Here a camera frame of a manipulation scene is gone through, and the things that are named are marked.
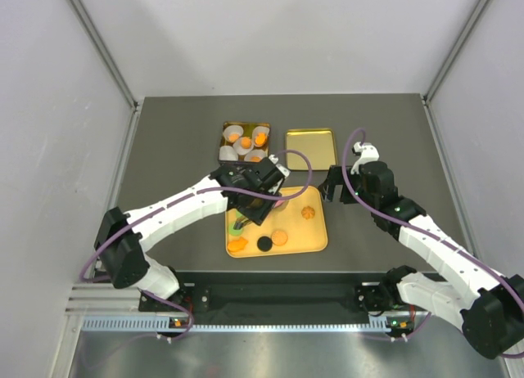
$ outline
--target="white wall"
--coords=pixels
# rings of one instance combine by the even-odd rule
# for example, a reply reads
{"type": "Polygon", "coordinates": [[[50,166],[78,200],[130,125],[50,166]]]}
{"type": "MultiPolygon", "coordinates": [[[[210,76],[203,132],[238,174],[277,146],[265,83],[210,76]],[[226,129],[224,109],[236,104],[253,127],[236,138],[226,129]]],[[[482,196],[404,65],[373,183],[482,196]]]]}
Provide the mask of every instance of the white wall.
{"type": "Polygon", "coordinates": [[[481,257],[524,275],[523,0],[494,0],[432,102],[481,257]]]}
{"type": "Polygon", "coordinates": [[[130,109],[66,0],[0,0],[0,375],[41,378],[130,109]]]}
{"type": "Polygon", "coordinates": [[[136,97],[425,92],[476,0],[84,0],[136,97]]]}

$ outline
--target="green object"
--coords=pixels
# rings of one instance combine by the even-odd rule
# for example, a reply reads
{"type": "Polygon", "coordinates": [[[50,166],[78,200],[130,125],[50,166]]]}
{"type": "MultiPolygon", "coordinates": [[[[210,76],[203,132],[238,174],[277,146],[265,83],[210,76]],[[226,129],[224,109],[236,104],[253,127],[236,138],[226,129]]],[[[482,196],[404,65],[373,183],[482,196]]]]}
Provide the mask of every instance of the green object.
{"type": "Polygon", "coordinates": [[[228,233],[229,235],[231,236],[240,236],[243,232],[244,232],[244,229],[243,228],[240,228],[240,229],[233,229],[235,223],[230,223],[229,226],[228,226],[228,233]]]}

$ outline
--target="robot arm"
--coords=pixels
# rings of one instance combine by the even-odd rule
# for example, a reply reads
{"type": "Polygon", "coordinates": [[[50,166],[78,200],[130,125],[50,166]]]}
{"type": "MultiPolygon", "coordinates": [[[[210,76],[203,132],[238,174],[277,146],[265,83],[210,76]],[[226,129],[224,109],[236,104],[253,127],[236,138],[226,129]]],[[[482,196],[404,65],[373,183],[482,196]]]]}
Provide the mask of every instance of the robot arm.
{"type": "Polygon", "coordinates": [[[243,215],[240,226],[249,222],[260,225],[275,201],[221,189],[237,187],[278,196],[287,176],[289,170],[278,164],[275,156],[243,167],[225,164],[196,185],[154,205],[126,213],[122,213],[118,207],[109,210],[98,231],[95,250],[120,229],[132,225],[128,232],[100,255],[111,283],[117,289],[136,286],[162,299],[179,302],[183,295],[178,293],[181,285],[175,271],[160,265],[144,253],[177,230],[230,209],[236,209],[243,215]],[[144,217],[150,218],[147,221],[138,221],[144,217]]]}
{"type": "MultiPolygon", "coordinates": [[[[406,266],[395,268],[384,276],[378,288],[375,287],[378,295],[374,293],[371,305],[380,304],[381,310],[403,304],[424,308],[457,327],[470,345],[486,358],[495,358],[524,339],[522,312],[498,281],[464,258],[463,254],[469,253],[447,236],[422,207],[399,196],[392,171],[378,160],[378,151],[373,145],[357,143],[353,152],[359,159],[346,172],[355,194],[383,214],[437,235],[439,240],[372,214],[377,226],[424,258],[447,280],[430,280],[406,266]],[[444,245],[443,241],[456,250],[444,245]]],[[[335,187],[340,184],[343,184],[342,169],[332,166],[326,181],[319,187],[324,200],[332,201],[335,187]]],[[[342,188],[341,202],[356,202],[346,185],[342,188]]],[[[505,280],[519,295],[524,295],[524,280],[520,276],[505,280]]],[[[367,298],[364,295],[361,298],[364,307],[373,310],[366,304],[367,298]]]]}

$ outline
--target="orange toy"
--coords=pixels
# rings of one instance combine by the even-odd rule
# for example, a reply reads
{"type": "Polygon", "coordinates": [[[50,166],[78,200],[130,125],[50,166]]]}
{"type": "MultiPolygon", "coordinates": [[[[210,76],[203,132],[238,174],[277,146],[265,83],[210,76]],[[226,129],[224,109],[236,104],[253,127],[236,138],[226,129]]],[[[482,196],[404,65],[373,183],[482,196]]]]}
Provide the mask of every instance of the orange toy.
{"type": "Polygon", "coordinates": [[[268,139],[264,133],[258,133],[255,138],[255,144],[257,146],[262,146],[265,144],[265,140],[268,139]]]}
{"type": "Polygon", "coordinates": [[[241,139],[240,146],[242,146],[244,149],[249,149],[251,147],[251,138],[244,137],[241,139]]]}
{"type": "Polygon", "coordinates": [[[228,251],[232,253],[236,253],[238,251],[244,250],[244,247],[246,247],[247,240],[241,237],[240,239],[237,239],[235,241],[230,241],[228,243],[228,251]]]}
{"type": "Polygon", "coordinates": [[[271,241],[274,245],[285,245],[287,243],[287,234],[278,229],[271,234],[271,241]]]}
{"type": "Polygon", "coordinates": [[[314,217],[314,209],[311,206],[306,206],[302,209],[302,217],[310,220],[314,217]]]}
{"type": "Polygon", "coordinates": [[[240,137],[240,135],[236,134],[236,133],[233,133],[231,135],[229,135],[229,138],[228,140],[231,142],[231,143],[234,143],[238,138],[240,137]]]}

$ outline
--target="gray tabletop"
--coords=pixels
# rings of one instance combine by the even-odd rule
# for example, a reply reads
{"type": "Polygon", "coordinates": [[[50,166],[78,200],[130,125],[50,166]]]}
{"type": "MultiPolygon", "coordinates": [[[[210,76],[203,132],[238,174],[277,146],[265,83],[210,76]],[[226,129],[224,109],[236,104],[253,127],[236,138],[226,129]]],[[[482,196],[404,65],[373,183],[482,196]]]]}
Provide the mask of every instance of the gray tabletop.
{"type": "MultiPolygon", "coordinates": [[[[122,210],[137,209],[192,186],[218,167],[225,121],[268,122],[270,151],[284,148],[291,128],[332,128],[338,157],[349,134],[368,140],[395,173],[401,194],[416,200],[440,227],[463,237],[419,95],[299,95],[148,97],[144,101],[124,180],[122,210]]],[[[314,172],[314,185],[327,172],[314,172]]],[[[293,172],[287,186],[300,186],[293,172]]],[[[358,205],[324,203],[328,245],[318,253],[234,259],[225,250],[224,216],[205,218],[164,239],[150,255],[181,271],[385,272],[407,264],[431,270],[415,253],[380,231],[358,205]]]]}

